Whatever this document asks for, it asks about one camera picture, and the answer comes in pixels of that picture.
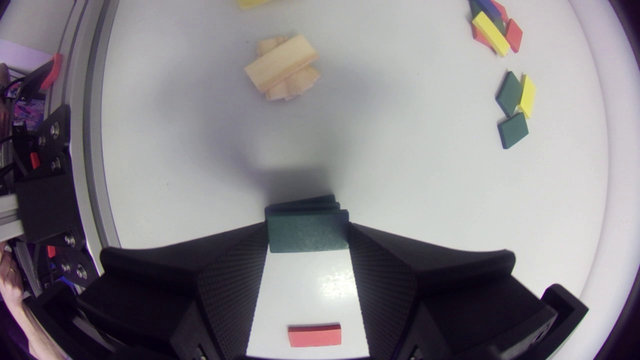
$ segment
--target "screw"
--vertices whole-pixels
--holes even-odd
[[[76,268],[76,275],[78,275],[79,278],[86,280],[86,270],[80,264],[78,264],[78,267]]]
[[[71,266],[69,266],[69,263],[67,263],[67,260],[62,259],[62,261],[60,262],[60,267],[62,268],[62,271],[64,271],[64,272],[70,272],[71,271]]]
[[[51,162],[51,172],[58,172],[60,171],[60,159],[56,158],[54,161]]]
[[[76,246],[76,239],[72,234],[68,233],[65,235],[65,243],[69,246]]]
[[[49,132],[51,133],[51,136],[53,136],[54,139],[57,139],[58,135],[60,135],[60,124],[57,121],[54,122]]]

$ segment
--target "cable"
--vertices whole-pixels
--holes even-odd
[[[36,140],[37,137],[35,137],[33,135],[11,135],[11,136],[7,136],[6,138],[0,140],[0,147],[2,146],[2,144],[6,143],[7,141],[17,140],[17,139],[32,139],[32,140]]]
[[[11,86],[22,82],[24,79],[25,78],[17,78],[16,80],[13,80],[12,82],[10,82],[7,86],[2,88],[2,90],[0,91],[0,97],[2,98],[2,102],[4,102],[6,100],[7,90],[9,90],[11,88]]]

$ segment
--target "red block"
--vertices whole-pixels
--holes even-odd
[[[520,51],[520,43],[522,42],[522,30],[520,26],[513,20],[509,20],[507,24],[507,35],[504,36],[511,45],[511,49],[514,53]]]
[[[38,156],[38,153],[32,152],[29,154],[29,157],[31,158],[31,168],[37,169],[40,166],[40,157]]]
[[[47,75],[47,77],[44,79],[44,81],[40,85],[41,90],[47,90],[48,88],[50,88],[51,85],[53,85],[53,82],[60,75],[60,69],[62,69],[62,54],[60,53],[53,54],[52,60],[53,60],[53,68],[51,68],[49,75]]]
[[[340,325],[289,327],[291,347],[329,347],[342,344]]]
[[[509,15],[507,15],[507,9],[504,6],[502,6],[502,4],[498,3],[497,1],[491,0],[491,2],[493,3],[493,5],[495,5],[495,7],[500,12],[500,16],[502,17],[502,21],[504,21],[505,23],[509,22]]]
[[[474,39],[477,42],[484,44],[486,47],[488,47],[489,49],[495,52],[495,50],[493,50],[493,46],[491,46],[491,43],[489,43],[489,41],[484,37],[484,35],[482,35],[480,31],[478,31],[478,28],[473,24],[471,24],[471,28],[474,34]]]

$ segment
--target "dark green block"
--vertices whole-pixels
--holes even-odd
[[[267,215],[271,252],[348,249],[346,210],[272,213]]]
[[[482,9],[480,9],[480,6],[474,0],[469,0],[469,3],[471,4],[471,18],[475,19]]]
[[[512,117],[516,113],[516,107],[520,104],[521,97],[522,84],[520,84],[520,80],[513,74],[513,71],[509,71],[504,77],[504,81],[495,100],[504,111],[504,114],[507,115],[507,117]]]
[[[340,203],[335,201],[334,195],[314,197],[311,199],[282,202],[269,205],[264,209],[265,215],[281,212],[293,211],[314,211],[314,210],[339,210]]]
[[[498,132],[500,132],[502,147],[508,149],[529,134],[527,119],[525,119],[523,113],[519,113],[498,125]]]
[[[504,22],[502,21],[502,18],[495,19],[492,22],[493,22],[493,25],[495,25],[495,27],[498,28],[498,30],[500,31],[500,34],[507,35],[507,29],[504,27]]]

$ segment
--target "red rectangular block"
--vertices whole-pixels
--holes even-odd
[[[509,22],[509,15],[507,15],[507,9],[502,4],[498,3],[496,0],[491,0],[491,2],[493,3],[493,5],[495,5],[496,9],[498,9],[498,11],[500,12],[502,21],[504,23]]]
[[[291,347],[329,347],[342,344],[340,325],[290,326],[289,344]]]
[[[491,46],[491,43],[489,43],[489,41],[484,37],[484,35],[482,35],[480,31],[478,31],[478,28],[473,24],[471,24],[471,28],[472,28],[474,40],[476,40],[480,44],[483,44],[484,46],[488,47],[493,52],[495,52],[495,50],[493,50],[493,46]]]
[[[520,51],[520,43],[522,42],[522,29],[520,26],[513,20],[509,20],[509,24],[507,24],[507,35],[505,35],[507,42],[511,45],[511,49],[514,53]]]

